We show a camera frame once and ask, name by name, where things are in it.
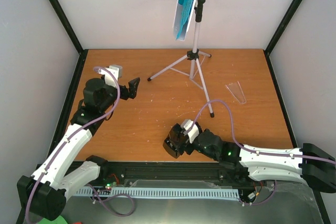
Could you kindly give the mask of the black metronome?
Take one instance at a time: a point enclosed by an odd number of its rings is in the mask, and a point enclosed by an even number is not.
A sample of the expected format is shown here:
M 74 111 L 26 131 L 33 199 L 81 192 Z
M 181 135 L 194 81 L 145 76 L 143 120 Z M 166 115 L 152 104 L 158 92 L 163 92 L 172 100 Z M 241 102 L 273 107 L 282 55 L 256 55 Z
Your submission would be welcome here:
M 163 148 L 173 158 L 178 158 L 184 153 L 185 147 L 189 142 L 188 136 L 184 134 L 184 129 L 176 123 L 169 131 L 163 142 Z

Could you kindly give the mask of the silver tripod music stand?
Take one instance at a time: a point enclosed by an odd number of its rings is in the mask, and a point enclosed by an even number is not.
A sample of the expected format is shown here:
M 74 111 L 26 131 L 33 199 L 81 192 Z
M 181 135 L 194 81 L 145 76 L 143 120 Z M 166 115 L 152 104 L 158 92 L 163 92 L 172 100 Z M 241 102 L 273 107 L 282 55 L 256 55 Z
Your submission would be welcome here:
M 148 82 L 152 81 L 154 78 L 158 77 L 159 75 L 163 74 L 164 72 L 166 72 L 168 70 L 176 71 L 180 74 L 188 76 L 189 79 L 196 86 L 198 86 L 201 90 L 203 90 L 204 94 L 205 94 L 205 99 L 206 99 L 207 102 L 209 102 L 210 98 L 209 98 L 209 94 L 208 94 L 208 90 L 207 90 L 207 87 L 206 87 L 206 83 L 205 83 L 205 79 L 204 79 L 204 76 L 203 76 L 201 65 L 202 65 L 202 63 L 203 63 L 203 61 L 206 57 L 211 58 L 212 55 L 207 54 L 205 52 L 202 52 L 198 48 L 198 39 L 199 39 L 199 35 L 200 35 L 200 27 L 201 27 L 201 21 L 202 21 L 202 17 L 203 17 L 203 6 L 204 6 L 205 2 L 206 2 L 206 0 L 196 0 L 196 6 L 194 7 L 194 11 L 195 11 L 195 30 L 194 30 L 192 50 L 187 51 L 187 53 L 184 56 L 182 56 L 180 59 L 171 63 L 167 67 L 163 68 L 161 71 L 157 72 L 156 74 L 148 77 L 147 81 Z M 189 73 L 182 72 L 182 71 L 174 68 L 174 66 L 176 66 L 177 64 L 179 64 L 183 60 L 189 60 L 191 62 Z

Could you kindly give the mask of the clear plastic metronome cover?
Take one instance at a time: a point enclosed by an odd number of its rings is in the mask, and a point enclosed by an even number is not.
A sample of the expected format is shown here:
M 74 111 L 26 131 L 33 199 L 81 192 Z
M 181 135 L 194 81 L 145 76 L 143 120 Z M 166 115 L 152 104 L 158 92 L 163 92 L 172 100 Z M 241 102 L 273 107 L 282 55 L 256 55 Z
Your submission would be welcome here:
M 239 81 L 226 84 L 225 87 L 239 104 L 245 104 L 247 102 Z

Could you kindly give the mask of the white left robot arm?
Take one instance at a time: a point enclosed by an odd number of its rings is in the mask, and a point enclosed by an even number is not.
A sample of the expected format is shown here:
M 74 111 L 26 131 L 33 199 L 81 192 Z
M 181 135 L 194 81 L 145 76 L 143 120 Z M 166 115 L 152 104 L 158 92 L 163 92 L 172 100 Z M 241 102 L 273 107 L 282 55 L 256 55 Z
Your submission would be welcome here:
M 30 177 L 22 176 L 17 182 L 27 223 L 31 223 L 30 214 L 55 220 L 79 189 L 93 180 L 100 184 L 108 180 L 107 161 L 94 155 L 71 173 L 68 169 L 101 124 L 113 114 L 119 100 L 137 96 L 139 83 L 140 78 L 135 78 L 128 86 L 121 86 L 106 75 L 86 82 L 83 99 L 57 147 Z

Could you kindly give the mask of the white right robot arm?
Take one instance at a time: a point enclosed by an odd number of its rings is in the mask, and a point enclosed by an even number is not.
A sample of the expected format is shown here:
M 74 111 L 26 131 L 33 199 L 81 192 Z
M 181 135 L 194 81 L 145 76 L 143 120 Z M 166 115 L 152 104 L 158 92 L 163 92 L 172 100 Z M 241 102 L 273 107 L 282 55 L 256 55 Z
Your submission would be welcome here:
M 171 146 L 176 157 L 198 151 L 226 168 L 231 180 L 238 183 L 261 180 L 283 180 L 308 185 L 323 193 L 335 192 L 335 159 L 314 144 L 287 150 L 239 147 L 223 141 L 206 129 L 185 135 L 183 131 L 172 137 Z

